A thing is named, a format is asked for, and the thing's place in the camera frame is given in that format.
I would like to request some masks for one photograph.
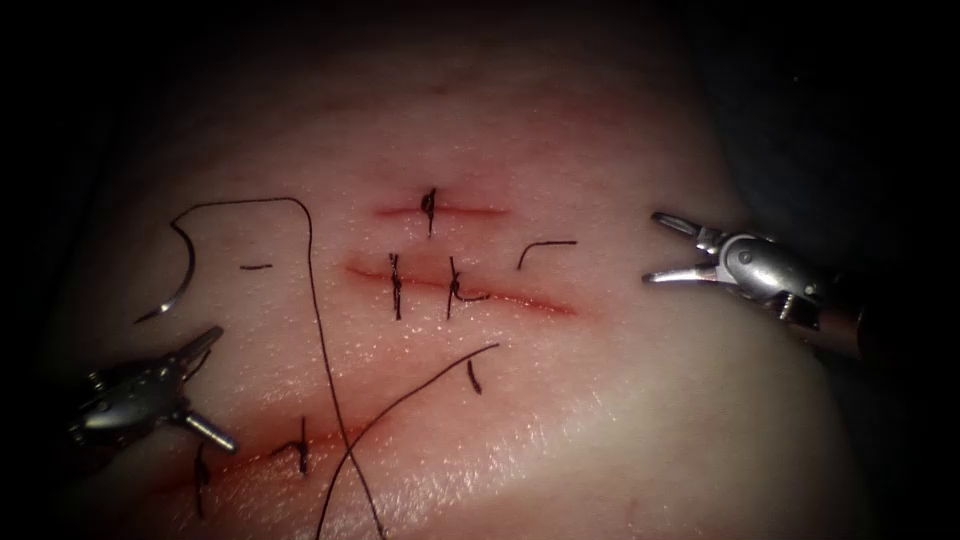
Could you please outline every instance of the black thread tail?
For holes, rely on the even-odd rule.
[[[470,384],[473,385],[473,391],[477,395],[483,395],[483,387],[480,386],[480,382],[477,381],[477,376],[473,373],[473,360],[467,360],[467,376],[470,377]]]
[[[550,240],[548,242],[534,242],[523,249],[523,253],[520,254],[520,262],[517,263],[517,270],[519,270],[523,266],[523,258],[527,256],[527,252],[530,251],[530,248],[532,247],[575,246],[575,245],[577,245],[576,240]]]
[[[437,188],[433,188],[430,193],[420,199],[420,210],[427,215],[427,238],[433,237],[433,211],[436,207],[436,194]]]

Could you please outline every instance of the red incision line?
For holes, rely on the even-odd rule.
[[[350,438],[350,442],[356,438],[359,433],[363,431],[363,426],[360,427],[347,427],[347,437]],[[328,433],[320,434],[319,437],[307,437],[307,442],[311,445],[313,444],[323,444],[327,441],[336,441],[340,439],[339,431],[331,431]],[[232,476],[236,473],[243,472],[250,467],[256,465],[257,463],[264,463],[271,460],[280,460],[287,459],[280,456],[271,456],[269,449],[264,449],[263,451],[257,452],[255,454],[249,455],[243,461],[232,461],[228,465],[222,466],[210,466],[211,469],[211,480],[214,482],[223,481],[225,476]],[[176,469],[178,472],[176,474],[171,474],[164,478],[162,483],[158,483],[152,489],[150,489],[148,495],[164,495],[176,493],[178,490],[182,489],[185,486],[193,485],[193,470],[186,466],[186,464],[177,466],[170,464],[169,468]]]
[[[407,216],[407,215],[419,215],[422,214],[423,210],[420,207],[416,208],[380,208],[373,211],[373,215],[377,217],[394,217],[394,216]],[[434,214],[448,214],[448,215],[461,215],[461,216],[506,216],[510,214],[509,210],[502,210],[499,208],[458,208],[456,206],[436,206],[433,209]]]
[[[381,274],[378,272],[368,272],[366,270],[361,270],[359,268],[356,268],[350,265],[347,265],[344,268],[348,273],[357,277],[361,277],[371,281],[382,281],[385,284],[391,283],[390,281],[391,276],[389,274]],[[439,283],[436,281],[429,281],[426,279],[411,278],[406,276],[402,276],[401,280],[403,281],[404,284],[421,285],[424,287],[434,288],[440,291],[447,291],[450,289],[449,281],[444,283]],[[565,306],[563,304],[556,304],[553,302],[549,302],[547,300],[538,300],[535,298],[528,298],[525,296],[519,296],[515,294],[508,294],[508,293],[499,293],[499,292],[487,293],[486,291],[481,291],[478,289],[461,289],[460,292],[461,294],[466,296],[479,296],[483,294],[490,294],[491,300],[504,300],[507,302],[513,302],[514,304],[517,304],[525,308],[535,309],[537,311],[545,311],[551,314],[559,314],[559,315],[576,315],[577,314],[577,310],[575,310],[570,306]]]

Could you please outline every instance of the black suture thread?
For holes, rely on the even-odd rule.
[[[170,226],[177,231],[178,234],[184,239],[187,243],[187,252],[191,264],[187,268],[187,276],[180,285],[180,289],[175,293],[174,298],[178,298],[179,294],[182,294],[183,290],[186,290],[186,286],[190,283],[190,278],[193,277],[194,264],[192,261],[195,259],[193,242],[190,241],[190,237],[183,232],[180,227],[176,225],[177,221],[200,208],[208,208],[213,206],[231,206],[231,205],[241,205],[241,204],[255,204],[255,203],[268,203],[268,202],[292,202],[300,207],[303,210],[304,216],[307,218],[307,275],[310,277],[310,299],[313,301],[313,314],[317,319],[317,334],[320,337],[320,351],[323,353],[323,366],[327,375],[327,383],[330,385],[330,396],[333,399],[333,410],[336,413],[337,417],[337,427],[340,431],[340,437],[343,439],[343,445],[347,448],[347,454],[350,456],[350,461],[353,462],[354,468],[357,470],[357,476],[360,477],[360,484],[363,486],[364,494],[367,497],[367,503],[370,505],[370,511],[373,513],[373,520],[377,525],[377,532],[380,533],[380,538],[386,540],[386,535],[383,531],[383,524],[380,523],[380,515],[377,513],[377,507],[373,502],[373,495],[370,493],[370,486],[367,484],[367,479],[363,474],[363,471],[360,470],[360,464],[357,463],[357,460],[353,457],[353,450],[350,446],[350,439],[347,438],[347,428],[343,423],[343,413],[340,411],[340,400],[337,398],[337,388],[333,384],[333,369],[330,366],[330,358],[327,356],[327,342],[323,336],[323,321],[320,319],[320,305],[317,303],[317,284],[313,278],[313,217],[310,215],[310,211],[307,209],[300,199],[295,197],[265,197],[260,199],[235,199],[228,201],[213,201],[194,204],[193,206],[187,208],[180,213],[177,217],[173,218],[173,221],[170,222]],[[165,312],[169,307],[163,308],[161,305],[159,308],[159,313]],[[153,312],[148,313],[144,317],[141,317],[139,320],[146,320],[150,317],[153,317],[159,313],[154,314]]]
[[[530,251],[530,248],[537,246],[575,246],[577,245],[576,240],[551,240],[549,242],[534,242],[524,248],[523,253],[520,254],[520,262],[517,263],[517,270],[523,266],[523,258],[527,256],[527,251]]]
[[[393,272],[390,275],[390,280],[393,282],[393,311],[396,313],[396,319],[400,320],[400,288],[402,284],[400,283],[400,277],[397,275],[397,264],[400,262],[399,253],[390,254],[390,265],[393,267]]]
[[[475,296],[473,298],[464,298],[460,296],[460,272],[457,272],[456,268],[454,268],[452,256],[450,257],[450,273],[453,274],[453,278],[450,280],[450,295],[447,296],[447,320],[450,320],[450,296],[455,297],[461,302],[478,302],[480,300],[486,300],[490,298],[489,294]]]
[[[193,376],[196,375],[198,371],[200,371],[200,368],[202,368],[203,364],[207,362],[207,358],[210,356],[210,353],[212,352],[213,352],[213,349],[207,349],[207,352],[203,353],[203,358],[200,359],[200,362],[197,364],[197,367],[193,368],[193,371],[191,371],[190,373],[187,373],[187,375],[183,378],[184,383],[192,379]]]
[[[197,447],[197,457],[193,459],[193,485],[197,495],[197,518],[203,519],[203,486],[210,485],[210,468],[203,461],[203,443]]]
[[[320,533],[321,533],[321,531],[323,530],[323,521],[324,521],[324,519],[325,519],[326,516],[327,516],[327,507],[330,505],[330,497],[333,495],[333,486],[334,486],[334,483],[336,482],[337,477],[340,475],[340,470],[343,468],[343,464],[346,463],[347,458],[349,457],[350,459],[354,459],[354,458],[353,458],[353,449],[354,449],[354,447],[357,446],[357,444],[360,443],[360,441],[363,439],[363,436],[366,435],[367,432],[369,432],[370,429],[373,428],[373,426],[374,426],[377,422],[379,422],[381,418],[383,418],[384,416],[386,416],[387,413],[389,413],[390,411],[392,411],[394,408],[396,408],[398,405],[400,405],[400,404],[403,403],[404,401],[406,401],[406,400],[410,399],[411,397],[413,397],[414,395],[416,395],[418,392],[420,392],[420,391],[423,390],[424,388],[426,388],[426,387],[430,386],[431,384],[433,384],[434,382],[436,382],[437,379],[439,379],[440,377],[443,377],[447,372],[449,372],[449,371],[452,370],[453,368],[459,366],[460,364],[462,364],[462,363],[464,363],[464,362],[470,362],[470,361],[473,359],[473,357],[477,356],[478,354],[483,353],[483,352],[486,352],[486,351],[488,351],[488,350],[490,350],[490,349],[493,349],[493,348],[499,347],[499,346],[500,346],[499,343],[491,343],[490,345],[485,345],[485,346],[483,346],[483,347],[481,347],[481,348],[473,351],[472,353],[470,353],[470,354],[468,354],[468,355],[466,355],[466,356],[464,356],[464,357],[456,360],[456,361],[453,362],[452,364],[450,364],[450,365],[448,365],[447,367],[445,367],[445,368],[443,368],[442,370],[440,370],[440,372],[437,373],[436,375],[434,375],[433,377],[430,377],[430,379],[428,379],[427,382],[421,384],[420,386],[414,388],[413,390],[407,392],[406,394],[404,394],[404,395],[400,396],[399,398],[397,398],[396,400],[394,400],[393,403],[391,403],[387,408],[385,408],[385,409],[383,409],[382,411],[380,411],[380,414],[378,414],[377,416],[375,416],[375,417],[373,418],[373,420],[371,420],[369,423],[367,423],[367,425],[364,426],[362,430],[360,430],[360,433],[357,434],[357,437],[356,437],[355,439],[353,439],[353,442],[351,442],[350,445],[347,447],[347,451],[344,452],[342,456],[340,456],[340,461],[337,463],[337,468],[336,468],[336,469],[334,470],[334,472],[333,472],[333,482],[330,483],[330,489],[327,490],[327,495],[326,495],[326,497],[325,497],[324,500],[323,500],[323,510],[322,510],[321,513],[320,513],[320,523],[317,525],[317,534],[316,534],[316,536],[314,537],[316,540],[320,540]]]
[[[427,238],[433,237],[433,210],[436,204],[437,188],[430,190],[420,199],[420,210],[427,214]]]
[[[483,387],[480,386],[480,382],[477,381],[477,376],[473,373],[473,360],[467,360],[467,376],[470,377],[470,383],[473,384],[473,391],[477,395],[483,394]]]
[[[300,454],[300,474],[303,476],[307,475],[307,452],[310,451],[309,443],[307,443],[307,417],[300,417],[300,440],[299,441],[288,441],[283,443],[273,452],[270,452],[270,457],[276,457],[280,452],[287,450],[288,448],[293,448]]]

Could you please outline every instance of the skin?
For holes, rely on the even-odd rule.
[[[144,107],[149,127],[100,193],[45,366],[152,357],[219,324],[186,394],[240,452],[206,449],[201,521],[197,439],[161,427],[58,492],[62,519],[105,535],[312,537],[344,452],[325,360],[353,439],[497,343],[473,359],[481,395],[460,365],[357,444],[391,538],[868,531],[809,351],[723,290],[640,282],[699,262],[652,211],[748,224],[688,60],[651,13],[274,22],[228,36],[226,57],[194,51],[189,75]],[[428,239],[419,205],[433,188]],[[193,281],[171,311],[132,324],[182,279],[174,216],[260,197],[310,212],[326,356],[306,220],[290,202],[183,218]],[[523,247],[543,240],[578,244],[534,248],[518,272]],[[492,297],[454,300],[447,320],[450,256],[461,295]],[[299,438],[301,416],[306,476],[295,451],[269,456]],[[322,536],[378,537],[349,462]]]

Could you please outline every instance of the pink skin surface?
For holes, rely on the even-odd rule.
[[[101,194],[50,330],[78,373],[224,327],[186,388],[239,441],[161,427],[58,495],[78,530],[308,538],[351,440],[391,538],[782,536],[865,530],[824,374],[776,321],[722,290],[653,287],[697,262],[652,211],[736,228],[745,213],[679,47],[638,11],[583,18],[309,14],[197,52]],[[433,235],[420,200],[436,188]],[[196,274],[168,313],[133,325]],[[576,246],[523,248],[544,240]],[[400,255],[395,320],[390,253]],[[449,257],[460,293],[453,301]],[[271,264],[260,270],[244,265]],[[324,332],[321,348],[311,277]],[[297,454],[273,449],[300,437]],[[377,538],[348,461],[321,536]]]

